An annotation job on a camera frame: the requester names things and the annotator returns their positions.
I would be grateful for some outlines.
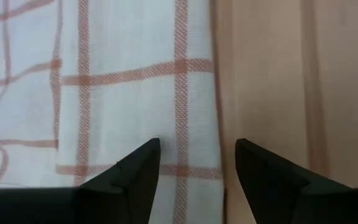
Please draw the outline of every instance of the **beige surface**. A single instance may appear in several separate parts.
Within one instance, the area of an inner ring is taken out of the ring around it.
[[[358,0],[216,0],[228,223],[253,223],[234,143],[358,186]]]

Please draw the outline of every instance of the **towel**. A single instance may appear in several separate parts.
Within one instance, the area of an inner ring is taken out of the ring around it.
[[[208,0],[0,0],[0,187],[80,185],[150,138],[150,223],[222,223]]]

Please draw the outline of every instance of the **woven texture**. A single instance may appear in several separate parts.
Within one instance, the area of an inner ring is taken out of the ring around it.
[[[80,185],[162,141],[150,223],[221,223],[208,0],[0,0],[0,187]]]

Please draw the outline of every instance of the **checkered cloth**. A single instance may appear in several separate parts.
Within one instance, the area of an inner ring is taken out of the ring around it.
[[[0,187],[79,185],[162,141],[151,223],[221,223],[208,0],[0,0]]]

